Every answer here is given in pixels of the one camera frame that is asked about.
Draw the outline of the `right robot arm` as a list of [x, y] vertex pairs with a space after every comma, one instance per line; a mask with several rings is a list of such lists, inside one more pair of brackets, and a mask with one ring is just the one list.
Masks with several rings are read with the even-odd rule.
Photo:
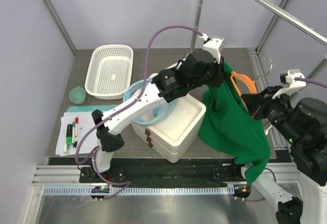
[[263, 174], [253, 185], [271, 204], [278, 223], [326, 223], [326, 103], [302, 98], [291, 107], [281, 86], [259, 94], [242, 94], [253, 119], [267, 119], [290, 143], [290, 155], [299, 171], [302, 198], [281, 188]]

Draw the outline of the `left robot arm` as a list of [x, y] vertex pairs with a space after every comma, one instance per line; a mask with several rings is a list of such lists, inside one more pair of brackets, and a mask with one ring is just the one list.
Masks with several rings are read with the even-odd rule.
[[160, 71], [134, 99], [107, 113], [93, 111], [99, 149], [92, 159], [91, 177], [99, 183], [108, 179], [113, 153], [125, 144], [121, 136], [125, 127], [147, 111], [184, 97], [193, 89], [203, 85], [218, 87], [224, 79], [223, 69], [219, 49], [196, 50], [174, 67]]

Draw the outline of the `green t shirt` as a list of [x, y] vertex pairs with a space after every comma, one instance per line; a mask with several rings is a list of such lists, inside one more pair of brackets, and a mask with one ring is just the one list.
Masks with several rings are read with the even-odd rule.
[[235, 164], [249, 164], [245, 179], [252, 184], [266, 167], [271, 148], [262, 122], [251, 118], [233, 86], [233, 69], [227, 62], [224, 70], [227, 77], [220, 87], [209, 87], [203, 95], [206, 112], [198, 136], [209, 147], [231, 155]]

